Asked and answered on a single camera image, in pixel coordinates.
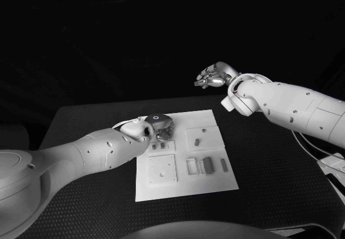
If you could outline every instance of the dark background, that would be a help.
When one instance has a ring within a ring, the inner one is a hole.
[[[343,1],[11,1],[0,10],[0,123],[24,125],[30,149],[62,106],[225,94],[193,86],[216,61],[345,100]]]

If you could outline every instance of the table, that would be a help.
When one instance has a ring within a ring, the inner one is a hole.
[[[135,159],[83,176],[55,195],[19,238],[117,239],[150,226],[189,220],[232,222],[265,230],[320,225],[340,237],[345,206],[317,163],[291,132],[228,112],[225,95],[62,107],[40,149],[151,113],[212,110],[238,183],[238,190],[134,202]]]

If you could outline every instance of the black table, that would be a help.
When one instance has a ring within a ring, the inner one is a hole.
[[[144,202],[135,198],[135,159],[83,176],[55,195],[39,219],[19,238],[115,239],[150,226],[189,220],[223,221],[265,230],[320,225],[336,237],[345,206],[317,163],[291,132],[228,112],[225,95],[62,107],[40,149],[151,113],[212,110],[238,190]]]

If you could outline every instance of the screw hole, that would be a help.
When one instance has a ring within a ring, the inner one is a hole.
[[[34,169],[34,165],[33,164],[27,164],[29,169]]]

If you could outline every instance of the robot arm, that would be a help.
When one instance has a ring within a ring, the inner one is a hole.
[[[221,104],[249,116],[261,112],[270,122],[345,148],[345,103],[300,86],[273,82],[258,74],[238,73],[223,62],[198,75],[195,85],[228,85]]]
[[[161,114],[107,128],[60,146],[0,150],[0,239],[16,238],[37,219],[60,188],[140,156],[153,136],[167,141],[173,120]]]

